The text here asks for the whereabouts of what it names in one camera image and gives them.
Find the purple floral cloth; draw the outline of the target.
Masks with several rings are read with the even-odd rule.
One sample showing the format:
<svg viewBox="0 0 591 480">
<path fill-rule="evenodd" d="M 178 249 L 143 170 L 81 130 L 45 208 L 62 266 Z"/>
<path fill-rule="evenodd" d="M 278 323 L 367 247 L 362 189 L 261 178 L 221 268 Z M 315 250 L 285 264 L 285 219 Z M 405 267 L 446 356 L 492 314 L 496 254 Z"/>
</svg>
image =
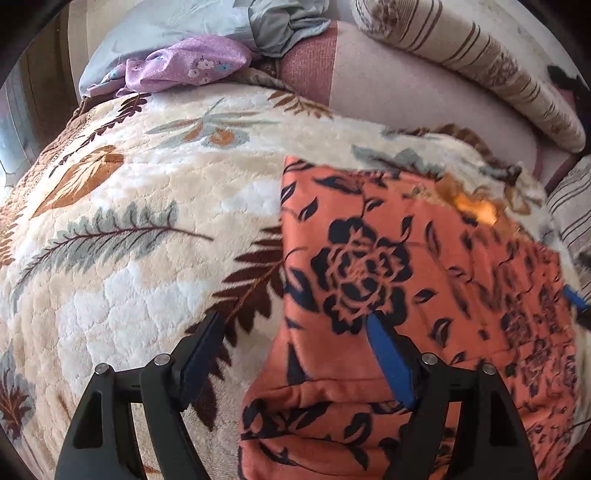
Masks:
<svg viewBox="0 0 591 480">
<path fill-rule="evenodd" d="M 200 35 L 149 53 L 121 60 L 81 89 L 84 97 L 155 93 L 175 86 L 202 86 L 224 79 L 252 63 L 253 53 L 238 41 Z"/>
</svg>

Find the striped floral folded quilt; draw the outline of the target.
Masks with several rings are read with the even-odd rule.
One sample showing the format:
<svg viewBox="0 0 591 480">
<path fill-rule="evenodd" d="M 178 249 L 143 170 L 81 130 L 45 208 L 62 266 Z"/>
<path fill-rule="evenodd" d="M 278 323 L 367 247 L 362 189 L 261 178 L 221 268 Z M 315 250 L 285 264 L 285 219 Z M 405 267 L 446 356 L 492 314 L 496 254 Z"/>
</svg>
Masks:
<svg viewBox="0 0 591 480">
<path fill-rule="evenodd" d="M 583 157 L 551 193 L 548 207 L 562 242 L 581 273 L 590 273 L 590 156 Z"/>
</svg>

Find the cream leaf-pattern fleece blanket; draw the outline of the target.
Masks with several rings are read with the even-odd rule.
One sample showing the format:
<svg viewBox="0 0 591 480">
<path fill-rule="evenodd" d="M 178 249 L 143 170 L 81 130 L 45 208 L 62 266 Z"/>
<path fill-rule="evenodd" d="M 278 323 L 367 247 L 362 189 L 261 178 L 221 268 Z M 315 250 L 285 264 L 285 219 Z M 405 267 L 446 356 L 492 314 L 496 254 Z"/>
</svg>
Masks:
<svg viewBox="0 0 591 480">
<path fill-rule="evenodd" d="M 183 418 L 214 479 L 238 476 L 245 395 L 283 323 L 287 158 L 408 173 L 534 240 L 541 185 L 454 124 L 392 131 L 294 94 L 222 83 L 111 100 L 73 119 L 1 210 L 1 425 L 55 475 L 94 368 L 141 367 L 214 311 L 225 338 Z"/>
</svg>

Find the black clothing pile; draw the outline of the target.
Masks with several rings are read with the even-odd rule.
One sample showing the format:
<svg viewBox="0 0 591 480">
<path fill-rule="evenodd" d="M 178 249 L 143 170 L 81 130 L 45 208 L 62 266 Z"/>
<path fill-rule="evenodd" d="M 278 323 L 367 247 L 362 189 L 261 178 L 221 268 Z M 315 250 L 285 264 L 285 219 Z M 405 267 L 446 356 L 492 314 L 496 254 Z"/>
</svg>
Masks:
<svg viewBox="0 0 591 480">
<path fill-rule="evenodd" d="M 580 76 L 576 78 L 569 77 L 562 68 L 556 65 L 549 65 L 547 72 L 551 82 L 562 90 L 570 91 L 575 100 L 586 103 L 590 102 L 590 90 L 583 83 Z"/>
</svg>

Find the light blue grey pillow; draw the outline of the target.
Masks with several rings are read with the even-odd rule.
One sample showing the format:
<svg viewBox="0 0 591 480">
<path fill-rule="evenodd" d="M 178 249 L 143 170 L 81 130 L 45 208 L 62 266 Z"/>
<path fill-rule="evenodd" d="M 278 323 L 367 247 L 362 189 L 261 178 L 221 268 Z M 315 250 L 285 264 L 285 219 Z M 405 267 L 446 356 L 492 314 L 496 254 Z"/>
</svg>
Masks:
<svg viewBox="0 0 591 480">
<path fill-rule="evenodd" d="M 253 53 L 283 57 L 298 41 L 328 29 L 328 9 L 328 1 L 142 1 L 98 45 L 79 80 L 79 93 L 124 60 L 198 35 L 228 37 Z"/>
</svg>

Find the striped beige bolster pillow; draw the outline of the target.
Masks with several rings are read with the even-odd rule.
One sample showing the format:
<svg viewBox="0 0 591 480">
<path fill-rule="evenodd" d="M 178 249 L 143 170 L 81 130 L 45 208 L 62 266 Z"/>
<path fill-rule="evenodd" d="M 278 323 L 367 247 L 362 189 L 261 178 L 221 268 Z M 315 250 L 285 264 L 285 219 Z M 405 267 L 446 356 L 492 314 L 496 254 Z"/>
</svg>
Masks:
<svg viewBox="0 0 591 480">
<path fill-rule="evenodd" d="M 557 89 L 473 20 L 442 1 L 353 1 L 356 25 L 370 38 L 455 71 L 490 90 L 558 147 L 581 152 L 586 134 Z"/>
</svg>

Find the orange black floral garment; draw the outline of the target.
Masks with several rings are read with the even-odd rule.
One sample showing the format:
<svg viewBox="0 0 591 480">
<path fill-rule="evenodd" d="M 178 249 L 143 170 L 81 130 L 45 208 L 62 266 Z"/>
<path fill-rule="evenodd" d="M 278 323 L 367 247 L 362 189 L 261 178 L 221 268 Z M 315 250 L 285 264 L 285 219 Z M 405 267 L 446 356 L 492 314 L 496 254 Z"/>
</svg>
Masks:
<svg viewBox="0 0 591 480">
<path fill-rule="evenodd" d="M 408 173 L 290 157 L 280 207 L 283 323 L 243 401 L 240 478 L 384 475 L 410 414 L 370 348 L 373 312 L 449 365 L 492 363 L 539 476 L 561 470 L 578 376 L 556 252 Z"/>
</svg>

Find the pink mauve bed sheet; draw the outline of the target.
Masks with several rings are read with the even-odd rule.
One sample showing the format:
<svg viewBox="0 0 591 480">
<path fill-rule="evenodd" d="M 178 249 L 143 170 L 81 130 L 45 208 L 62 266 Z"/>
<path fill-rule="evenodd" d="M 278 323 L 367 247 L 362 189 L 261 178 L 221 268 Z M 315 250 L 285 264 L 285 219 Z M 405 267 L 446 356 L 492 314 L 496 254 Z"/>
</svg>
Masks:
<svg viewBox="0 0 591 480">
<path fill-rule="evenodd" d="M 547 188 L 576 162 L 493 93 L 349 23 L 334 21 L 325 33 L 298 42 L 276 61 L 276 73 L 297 94 L 342 116 L 395 130 L 468 128 L 499 159 L 523 163 Z"/>
</svg>

